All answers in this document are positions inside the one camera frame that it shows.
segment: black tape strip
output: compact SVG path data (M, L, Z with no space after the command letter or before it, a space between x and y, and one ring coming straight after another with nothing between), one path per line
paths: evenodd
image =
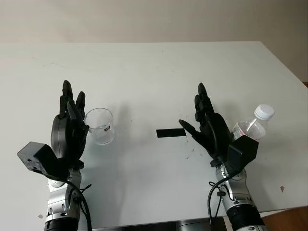
M158 138L186 136L185 129L183 128L157 129L156 133Z

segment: floor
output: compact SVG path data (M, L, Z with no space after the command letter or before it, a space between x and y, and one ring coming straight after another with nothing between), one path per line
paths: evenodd
M307 231L308 206L270 215L263 221L271 231Z

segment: white wall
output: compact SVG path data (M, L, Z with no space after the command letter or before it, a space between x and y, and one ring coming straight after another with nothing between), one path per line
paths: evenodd
M0 0L0 42L260 40L307 81L307 0Z

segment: bottle label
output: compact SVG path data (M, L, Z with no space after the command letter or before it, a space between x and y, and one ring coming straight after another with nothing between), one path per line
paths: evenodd
M238 138L240 138L242 135L246 135L243 130L240 128L239 123L236 123L236 125L234 126L233 130L232 130L232 139L233 140L237 140Z

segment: plastic water bottle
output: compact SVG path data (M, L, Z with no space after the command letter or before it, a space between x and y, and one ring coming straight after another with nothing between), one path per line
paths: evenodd
M271 106L261 104L255 109L255 115L247 120L238 122L232 130L232 139L236 140L242 135L259 141L262 139L268 128L268 121L275 111Z

